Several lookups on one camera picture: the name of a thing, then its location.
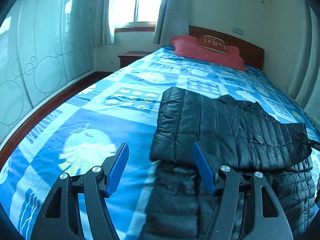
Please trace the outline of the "dark wooden headboard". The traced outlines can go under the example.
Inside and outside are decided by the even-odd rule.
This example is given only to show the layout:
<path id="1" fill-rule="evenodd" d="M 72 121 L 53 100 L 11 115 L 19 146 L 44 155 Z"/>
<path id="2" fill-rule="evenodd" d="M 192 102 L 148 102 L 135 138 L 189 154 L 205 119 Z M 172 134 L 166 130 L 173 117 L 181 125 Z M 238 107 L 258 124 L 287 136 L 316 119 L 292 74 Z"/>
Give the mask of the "dark wooden headboard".
<path id="1" fill-rule="evenodd" d="M 252 43 L 244 41 L 240 38 L 221 33 L 219 31 L 210 30 L 206 28 L 189 26 L 189 35 L 193 37 L 200 37 L 204 34 L 215 36 L 222 39 L 226 45 L 235 46 L 239 48 L 240 57 L 244 60 L 245 65 L 257 68 L 262 71 L 264 66 L 265 51 L 263 48 Z"/>

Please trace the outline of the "wooden nightstand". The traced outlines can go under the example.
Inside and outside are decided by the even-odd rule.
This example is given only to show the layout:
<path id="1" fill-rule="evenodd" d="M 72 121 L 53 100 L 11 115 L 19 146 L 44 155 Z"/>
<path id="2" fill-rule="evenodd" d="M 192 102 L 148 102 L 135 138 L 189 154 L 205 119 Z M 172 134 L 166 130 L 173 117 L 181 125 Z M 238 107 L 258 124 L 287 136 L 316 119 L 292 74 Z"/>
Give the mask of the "wooden nightstand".
<path id="1" fill-rule="evenodd" d="M 144 58 L 145 56 L 150 55 L 150 51 L 128 51 L 122 54 L 119 54 L 120 68 L 124 68 L 133 62 Z"/>

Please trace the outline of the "white wardrobe with circles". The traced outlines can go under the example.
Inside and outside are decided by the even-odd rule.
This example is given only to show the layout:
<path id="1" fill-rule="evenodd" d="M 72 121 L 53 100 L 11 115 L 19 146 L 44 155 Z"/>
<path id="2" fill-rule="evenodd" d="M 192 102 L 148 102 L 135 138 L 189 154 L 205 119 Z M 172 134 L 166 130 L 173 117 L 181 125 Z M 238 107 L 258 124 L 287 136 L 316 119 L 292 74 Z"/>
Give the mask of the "white wardrobe with circles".
<path id="1" fill-rule="evenodd" d="M 1 139 L 93 70 L 92 0 L 17 0 L 1 25 Z"/>

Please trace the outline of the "grey curtain right of window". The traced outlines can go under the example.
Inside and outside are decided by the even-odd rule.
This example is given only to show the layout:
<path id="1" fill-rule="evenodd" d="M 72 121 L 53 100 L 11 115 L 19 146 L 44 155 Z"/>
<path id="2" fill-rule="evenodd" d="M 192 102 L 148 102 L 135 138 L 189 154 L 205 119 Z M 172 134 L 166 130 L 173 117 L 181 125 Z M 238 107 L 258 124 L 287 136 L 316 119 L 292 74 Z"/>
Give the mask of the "grey curtain right of window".
<path id="1" fill-rule="evenodd" d="M 169 45 L 172 38 L 188 33 L 189 22 L 190 0 L 161 0 L 153 43 Z"/>

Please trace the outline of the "red pillow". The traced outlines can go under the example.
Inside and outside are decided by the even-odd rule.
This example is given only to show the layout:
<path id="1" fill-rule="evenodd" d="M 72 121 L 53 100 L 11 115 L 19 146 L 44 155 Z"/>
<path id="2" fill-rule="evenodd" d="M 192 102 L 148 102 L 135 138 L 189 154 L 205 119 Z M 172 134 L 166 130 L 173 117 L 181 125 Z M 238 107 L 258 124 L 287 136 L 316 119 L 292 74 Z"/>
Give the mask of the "red pillow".
<path id="1" fill-rule="evenodd" d="M 216 53 L 201 47 L 198 47 L 199 38 L 182 35 L 171 39 L 171 45 L 175 48 L 175 54 L 190 59 L 215 63 L 229 68 L 247 71 L 244 66 L 244 60 L 240 57 L 239 48 L 228 46 L 228 55 Z"/>

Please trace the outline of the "bright window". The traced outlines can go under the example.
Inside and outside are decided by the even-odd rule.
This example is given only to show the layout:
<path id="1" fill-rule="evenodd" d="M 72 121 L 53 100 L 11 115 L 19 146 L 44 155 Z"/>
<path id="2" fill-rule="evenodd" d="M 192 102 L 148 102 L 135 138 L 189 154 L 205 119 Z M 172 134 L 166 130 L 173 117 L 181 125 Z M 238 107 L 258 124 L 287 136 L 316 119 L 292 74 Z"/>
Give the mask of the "bright window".
<path id="1" fill-rule="evenodd" d="M 110 0 L 109 19 L 116 29 L 155 26 L 162 0 Z"/>

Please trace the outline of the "grey curtain left of window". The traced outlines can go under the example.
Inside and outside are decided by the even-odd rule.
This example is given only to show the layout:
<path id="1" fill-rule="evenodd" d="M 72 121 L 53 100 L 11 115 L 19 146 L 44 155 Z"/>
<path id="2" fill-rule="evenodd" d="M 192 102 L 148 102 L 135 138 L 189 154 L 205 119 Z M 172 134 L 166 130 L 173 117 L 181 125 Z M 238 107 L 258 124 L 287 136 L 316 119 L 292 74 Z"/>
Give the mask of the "grey curtain left of window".
<path id="1" fill-rule="evenodd" d="M 94 48 L 114 44 L 114 0 L 92 0 L 91 35 Z"/>

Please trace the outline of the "brown embroidered cushion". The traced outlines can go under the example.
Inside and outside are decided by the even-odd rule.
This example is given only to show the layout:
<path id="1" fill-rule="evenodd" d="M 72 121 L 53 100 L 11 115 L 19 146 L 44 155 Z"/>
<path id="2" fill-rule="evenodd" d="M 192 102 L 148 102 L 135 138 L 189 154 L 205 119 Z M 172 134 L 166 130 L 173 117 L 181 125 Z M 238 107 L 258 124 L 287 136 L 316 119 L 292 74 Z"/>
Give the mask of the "brown embroidered cushion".
<path id="1" fill-rule="evenodd" d="M 216 53 L 221 53 L 225 55 L 229 54 L 225 42 L 222 39 L 217 38 L 215 36 L 202 35 L 199 38 L 197 46 Z"/>

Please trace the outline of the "grey curtain of window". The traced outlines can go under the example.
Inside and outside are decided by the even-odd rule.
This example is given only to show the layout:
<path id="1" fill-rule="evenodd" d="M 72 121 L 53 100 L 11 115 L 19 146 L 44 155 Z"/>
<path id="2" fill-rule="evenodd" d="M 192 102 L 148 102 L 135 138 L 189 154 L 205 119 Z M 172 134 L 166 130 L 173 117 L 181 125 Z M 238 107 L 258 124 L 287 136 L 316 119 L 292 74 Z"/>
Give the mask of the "grey curtain of window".
<path id="1" fill-rule="evenodd" d="M 114 0 L 92 0 L 91 35 L 94 48 L 114 44 Z"/>
<path id="2" fill-rule="evenodd" d="M 161 0 L 153 43 L 169 45 L 172 38 L 188 33 L 189 22 L 190 0 Z"/>

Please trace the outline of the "black puffer jacket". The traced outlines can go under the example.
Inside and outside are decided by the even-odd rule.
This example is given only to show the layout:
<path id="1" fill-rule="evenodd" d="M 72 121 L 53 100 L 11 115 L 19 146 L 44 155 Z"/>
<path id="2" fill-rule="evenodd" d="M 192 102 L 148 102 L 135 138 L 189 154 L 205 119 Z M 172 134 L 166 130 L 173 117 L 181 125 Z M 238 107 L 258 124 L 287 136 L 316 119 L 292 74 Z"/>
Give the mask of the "black puffer jacket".
<path id="1" fill-rule="evenodd" d="M 216 220 L 220 197 L 204 187 L 195 142 L 221 165 L 264 173 L 293 237 L 306 231 L 315 216 L 316 187 L 305 124 L 283 124 L 257 102 L 170 87 L 162 95 L 150 150 L 158 166 L 140 239 L 202 239 Z"/>

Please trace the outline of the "wall socket plate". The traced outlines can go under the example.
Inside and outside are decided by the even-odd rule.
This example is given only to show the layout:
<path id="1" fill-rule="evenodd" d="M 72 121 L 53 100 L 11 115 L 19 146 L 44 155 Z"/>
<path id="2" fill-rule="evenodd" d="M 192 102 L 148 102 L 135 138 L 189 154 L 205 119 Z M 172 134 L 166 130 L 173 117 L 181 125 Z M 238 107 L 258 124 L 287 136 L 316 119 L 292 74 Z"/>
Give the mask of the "wall socket plate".
<path id="1" fill-rule="evenodd" d="M 243 29 L 237 27 L 232 27 L 232 32 L 240 36 L 244 36 L 245 34 L 245 31 Z"/>

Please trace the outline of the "blue patterned bed sheet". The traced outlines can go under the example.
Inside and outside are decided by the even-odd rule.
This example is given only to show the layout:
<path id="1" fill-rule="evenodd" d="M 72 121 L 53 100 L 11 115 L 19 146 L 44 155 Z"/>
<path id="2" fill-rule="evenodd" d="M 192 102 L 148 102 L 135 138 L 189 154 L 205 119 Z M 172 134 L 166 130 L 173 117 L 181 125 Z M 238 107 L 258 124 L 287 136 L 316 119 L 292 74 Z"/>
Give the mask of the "blue patterned bed sheet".
<path id="1" fill-rule="evenodd" d="M 158 163 L 150 150 L 164 91 L 177 87 L 217 99 L 257 102 L 283 124 L 303 123 L 309 139 L 319 131 L 306 113 L 272 85 L 263 72 L 177 56 L 171 47 L 100 80 L 52 111 L 14 150 L 1 172 L 1 204 L 25 239 L 62 172 L 79 175 L 114 155 L 122 142 L 129 160 L 106 201 L 120 239 L 140 239 Z"/>

